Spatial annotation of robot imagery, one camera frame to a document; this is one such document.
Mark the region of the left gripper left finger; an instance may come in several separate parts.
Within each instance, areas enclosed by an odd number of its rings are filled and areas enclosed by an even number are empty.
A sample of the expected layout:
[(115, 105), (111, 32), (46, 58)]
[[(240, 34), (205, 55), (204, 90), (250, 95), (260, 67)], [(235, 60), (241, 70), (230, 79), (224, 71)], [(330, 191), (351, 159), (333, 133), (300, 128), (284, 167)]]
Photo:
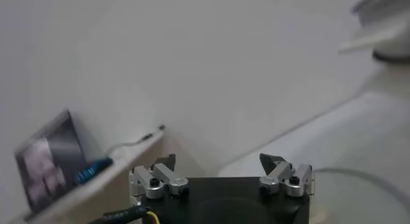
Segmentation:
[(131, 198), (145, 197), (159, 200), (166, 195), (184, 198), (189, 195), (190, 184), (186, 177), (177, 175), (176, 155), (159, 157), (149, 167), (136, 166), (129, 173), (129, 193)]

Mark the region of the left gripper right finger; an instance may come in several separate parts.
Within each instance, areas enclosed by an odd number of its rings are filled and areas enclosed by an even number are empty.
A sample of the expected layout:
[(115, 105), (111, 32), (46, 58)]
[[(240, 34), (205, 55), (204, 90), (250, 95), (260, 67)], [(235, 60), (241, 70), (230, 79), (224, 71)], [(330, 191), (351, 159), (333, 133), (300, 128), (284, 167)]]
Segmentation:
[(269, 154), (260, 154), (259, 160), (266, 173), (259, 178), (259, 191), (263, 196), (276, 195), (280, 189), (293, 198), (314, 194), (314, 175), (310, 164), (295, 167), (285, 158)]

